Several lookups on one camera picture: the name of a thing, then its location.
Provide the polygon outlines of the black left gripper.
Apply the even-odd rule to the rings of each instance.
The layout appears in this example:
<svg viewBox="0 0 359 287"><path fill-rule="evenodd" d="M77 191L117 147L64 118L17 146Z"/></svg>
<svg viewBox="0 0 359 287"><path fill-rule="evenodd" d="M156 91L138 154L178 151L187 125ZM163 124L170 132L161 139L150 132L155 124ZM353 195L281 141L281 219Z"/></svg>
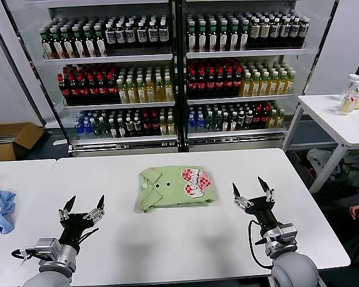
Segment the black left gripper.
<svg viewBox="0 0 359 287"><path fill-rule="evenodd" d="M80 247L80 239L83 232L93 227L93 223L97 223L104 215L104 200L102 195L96 208L89 213L70 213L74 205L76 196L68 200L62 209L58 210L63 232L61 234L61 244L68 245L73 248Z"/></svg>

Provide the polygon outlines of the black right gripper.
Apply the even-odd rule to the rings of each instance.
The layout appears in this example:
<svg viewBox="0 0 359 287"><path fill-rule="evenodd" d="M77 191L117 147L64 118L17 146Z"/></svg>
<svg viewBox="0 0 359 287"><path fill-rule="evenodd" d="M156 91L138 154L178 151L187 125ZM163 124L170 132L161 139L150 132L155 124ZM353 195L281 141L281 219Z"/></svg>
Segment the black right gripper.
<svg viewBox="0 0 359 287"><path fill-rule="evenodd" d="M275 205L273 199L274 189L270 188L261 177L258 177L258 181L266 196L248 200L240 195L237 186L233 183L234 203L238 208L245 209L247 214L254 215L261 226L261 230L272 230L280 225L272 212Z"/></svg>

